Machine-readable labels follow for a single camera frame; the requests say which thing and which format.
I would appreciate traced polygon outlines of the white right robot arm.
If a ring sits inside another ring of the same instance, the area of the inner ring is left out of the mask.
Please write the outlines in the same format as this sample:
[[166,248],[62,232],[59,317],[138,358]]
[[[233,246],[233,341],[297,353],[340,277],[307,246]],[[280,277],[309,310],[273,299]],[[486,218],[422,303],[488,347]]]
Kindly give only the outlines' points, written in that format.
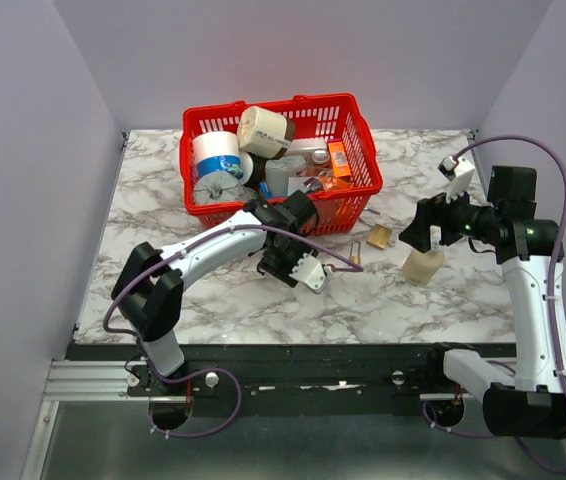
[[478,206],[467,192],[475,172],[471,163],[446,158],[439,170],[449,182],[446,190],[418,202],[399,238],[427,253],[437,227],[442,246],[469,238],[494,247],[512,303],[516,373],[507,375],[471,347],[447,344],[424,365],[424,382],[437,392],[459,384],[481,402],[496,436],[565,439],[566,322],[557,297],[563,267],[550,265],[559,226],[535,216],[537,172],[495,167],[488,203]]

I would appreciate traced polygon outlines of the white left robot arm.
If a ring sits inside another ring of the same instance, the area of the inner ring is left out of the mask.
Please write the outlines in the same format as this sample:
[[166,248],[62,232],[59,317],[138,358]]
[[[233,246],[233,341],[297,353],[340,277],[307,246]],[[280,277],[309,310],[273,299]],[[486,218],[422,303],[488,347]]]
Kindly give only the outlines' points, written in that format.
[[318,248],[303,240],[318,225],[312,200],[295,192],[271,204],[252,200],[216,227],[157,249],[137,245],[119,275],[111,298],[132,325],[132,334],[153,364],[150,382],[164,395],[177,393],[185,380],[185,356],[174,328],[185,291],[206,274],[234,260],[261,254],[257,271],[294,287],[320,293],[327,282]]

